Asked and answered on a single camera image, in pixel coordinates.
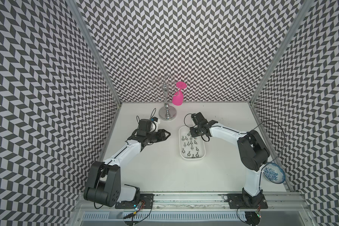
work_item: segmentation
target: black and white wallpaper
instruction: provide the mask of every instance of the black and white wallpaper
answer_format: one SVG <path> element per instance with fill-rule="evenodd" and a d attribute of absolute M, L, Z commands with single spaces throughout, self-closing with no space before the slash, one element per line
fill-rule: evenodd
<path fill-rule="evenodd" d="M 185 101 L 248 101 L 303 0 L 77 0 L 122 101 L 183 81 Z"/>
<path fill-rule="evenodd" d="M 0 0 L 0 225 L 67 223 L 116 109 L 64 0 Z"/>
<path fill-rule="evenodd" d="M 339 225 L 339 1 L 315 1 L 256 109 L 283 125 L 281 163 L 319 225 Z M 266 128 L 280 150 L 280 130 Z"/>

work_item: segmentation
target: wire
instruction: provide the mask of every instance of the wire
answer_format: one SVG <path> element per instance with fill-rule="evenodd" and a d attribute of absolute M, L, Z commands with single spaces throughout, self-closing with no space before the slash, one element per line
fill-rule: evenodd
<path fill-rule="evenodd" d="M 184 123 L 185 126 L 187 126 L 188 128 L 192 128 L 192 126 L 186 125 L 185 119 L 186 119 L 187 115 L 186 115 L 185 118 L 183 119 L 183 123 Z"/>
<path fill-rule="evenodd" d="M 281 129 L 281 132 L 282 132 L 282 134 L 283 134 L 283 138 L 284 138 L 284 139 L 283 139 L 283 144 L 282 144 L 282 147 L 281 147 L 281 151 L 278 153 L 278 155 L 277 155 L 273 160 L 271 160 L 270 162 L 266 163 L 266 165 L 261 169 L 261 172 L 260 172 L 260 180 L 259 180 L 259 189 L 260 189 L 260 184 L 261 184 L 262 171 L 265 169 L 265 167 L 266 167 L 267 165 L 269 165 L 270 163 L 274 162 L 275 159 L 277 159 L 277 158 L 280 156 L 280 154 L 282 154 L 282 152 L 284 151 L 284 146 L 285 146 L 285 132 L 284 132 L 284 129 L 281 127 L 280 123 L 277 122 L 277 121 L 275 121 L 275 120 L 265 120 L 265 121 L 263 121 L 262 123 L 258 124 L 257 127 L 253 128 L 252 130 L 258 128 L 261 124 L 263 124 L 264 122 L 267 122 L 267 121 L 275 122 L 275 123 L 279 126 L 279 128 Z"/>
<path fill-rule="evenodd" d="M 245 221 L 243 221 L 243 220 L 241 220 L 241 218 L 239 217 L 239 215 L 237 214 L 237 212 L 239 211 L 239 208 L 240 207 L 246 207 L 246 208 L 248 208 L 247 206 L 239 206 L 237 209 L 236 209 L 236 216 L 237 216 L 237 218 L 240 220 L 240 221 L 242 221 L 242 222 L 244 222 L 245 224 L 246 224 L 246 222 Z"/>
<path fill-rule="evenodd" d="M 102 177 L 103 172 L 104 172 L 106 169 L 107 169 L 107 166 L 104 167 L 102 173 L 101 173 L 100 176 L 99 176 L 99 179 L 98 179 L 98 182 L 97 182 L 97 186 L 95 186 L 94 201 L 93 201 L 93 203 L 94 203 L 94 208 L 95 208 L 95 209 L 100 209 L 100 208 L 102 208 L 102 206 L 104 206 L 104 205 L 101 205 L 101 206 L 98 207 L 98 208 L 95 206 L 95 196 L 97 195 L 97 188 L 98 188 L 98 184 L 99 184 L 99 182 L 100 182 L 100 178 Z"/>
<path fill-rule="evenodd" d="M 208 140 L 204 140 L 203 135 L 202 135 L 201 138 L 202 138 L 202 140 L 203 140 L 204 142 L 209 142 L 209 141 L 210 141 L 210 137 L 208 137 Z"/>
<path fill-rule="evenodd" d="M 149 119 L 152 119 L 154 114 L 156 114 L 156 108 L 153 109 L 152 113 L 151 113 L 151 117 Z"/>
<path fill-rule="evenodd" d="M 153 124 L 154 124 L 154 131 L 156 131 L 156 129 L 157 129 L 157 125 L 155 124 L 155 122 L 154 121 L 151 121 Z"/>
<path fill-rule="evenodd" d="M 139 211 L 141 211 L 141 210 L 143 210 L 143 209 L 144 209 L 144 207 L 145 207 L 145 204 L 146 204 L 146 202 L 145 202 L 145 201 L 143 201 L 143 200 L 141 200 L 141 202 L 142 202 L 142 206 L 140 207 L 140 210 L 138 210 L 138 212 L 139 212 Z"/>
<path fill-rule="evenodd" d="M 149 214 L 148 214 L 145 218 L 143 218 L 142 220 L 140 220 L 138 223 L 140 223 L 140 222 L 142 222 L 143 220 L 145 220 L 145 219 L 151 214 L 152 209 L 153 209 L 152 201 L 151 201 L 151 205 L 152 205 L 152 208 L 151 208 L 151 211 L 149 211 Z"/>
<path fill-rule="evenodd" d="M 239 131 L 236 131 L 236 130 L 233 130 L 233 129 L 230 129 L 230 128 L 226 128 L 226 127 L 221 127 L 221 126 L 219 126 L 219 125 L 217 125 L 217 126 L 212 126 L 211 128 L 213 128 L 213 127 L 220 127 L 220 128 L 222 128 L 222 129 L 228 129 L 228 130 L 231 130 L 231 131 L 233 131 L 233 132 L 235 132 L 235 133 L 238 133 Z"/>
<path fill-rule="evenodd" d="M 228 201 L 228 196 L 227 196 L 227 199 L 225 199 L 225 196 L 227 196 L 227 195 L 223 195 L 222 198 L 223 198 L 223 200 L 225 200 L 227 202 Z"/>

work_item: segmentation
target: chrome stand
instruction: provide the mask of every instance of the chrome stand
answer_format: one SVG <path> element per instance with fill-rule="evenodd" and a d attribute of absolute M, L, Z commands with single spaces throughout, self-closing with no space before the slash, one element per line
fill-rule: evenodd
<path fill-rule="evenodd" d="M 174 82 L 168 82 L 167 79 L 163 79 L 161 85 L 159 85 L 156 88 L 153 88 L 152 90 L 149 90 L 151 92 L 151 91 L 153 91 L 157 88 L 160 88 L 160 87 L 163 90 L 163 94 L 164 94 L 163 98 L 158 98 L 158 99 L 159 100 L 164 99 L 164 105 L 163 105 L 163 107 L 161 107 L 161 109 L 159 109 L 158 115 L 164 121 L 171 121 L 177 115 L 177 110 L 173 106 L 170 106 L 170 104 L 168 103 L 168 100 L 167 100 L 168 95 L 170 93 L 168 84 L 171 84 L 171 83 L 174 83 Z"/>
<path fill-rule="evenodd" d="M 168 104 L 167 98 L 168 98 L 168 83 L 165 82 L 162 85 L 162 90 L 164 93 L 164 106 L 159 109 L 159 117 L 165 121 L 171 121 L 174 119 L 177 115 L 177 111 L 173 106 L 170 106 Z"/>

